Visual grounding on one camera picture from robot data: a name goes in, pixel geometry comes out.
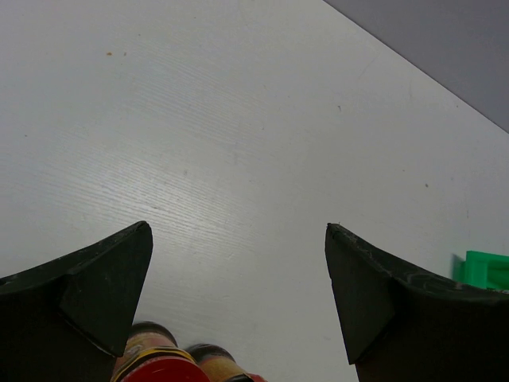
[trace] green plastic bin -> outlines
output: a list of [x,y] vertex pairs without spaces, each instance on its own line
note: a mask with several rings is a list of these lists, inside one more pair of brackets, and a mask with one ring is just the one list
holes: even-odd
[[509,256],[467,251],[453,278],[483,289],[509,290]]

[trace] table surface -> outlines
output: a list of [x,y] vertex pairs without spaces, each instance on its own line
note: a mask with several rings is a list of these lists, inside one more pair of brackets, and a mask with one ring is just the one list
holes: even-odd
[[147,220],[137,319],[354,381],[328,222],[440,275],[507,253],[509,135],[321,0],[22,0],[0,32],[0,275]]

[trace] green container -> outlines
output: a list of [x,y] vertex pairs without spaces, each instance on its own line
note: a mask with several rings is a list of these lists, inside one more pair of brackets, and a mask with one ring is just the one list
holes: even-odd
[[453,278],[478,288],[509,290],[509,256],[467,251],[467,259],[454,267]]

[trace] white table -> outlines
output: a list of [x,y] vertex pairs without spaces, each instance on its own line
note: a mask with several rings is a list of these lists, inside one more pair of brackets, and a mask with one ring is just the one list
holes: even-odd
[[507,253],[509,135],[321,0],[23,0],[0,32],[0,275],[147,220],[138,319],[354,381],[326,223],[441,275]]

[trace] gray wall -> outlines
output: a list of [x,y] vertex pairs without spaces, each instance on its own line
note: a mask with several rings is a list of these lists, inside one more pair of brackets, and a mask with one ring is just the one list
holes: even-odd
[[509,1],[326,1],[509,132]]

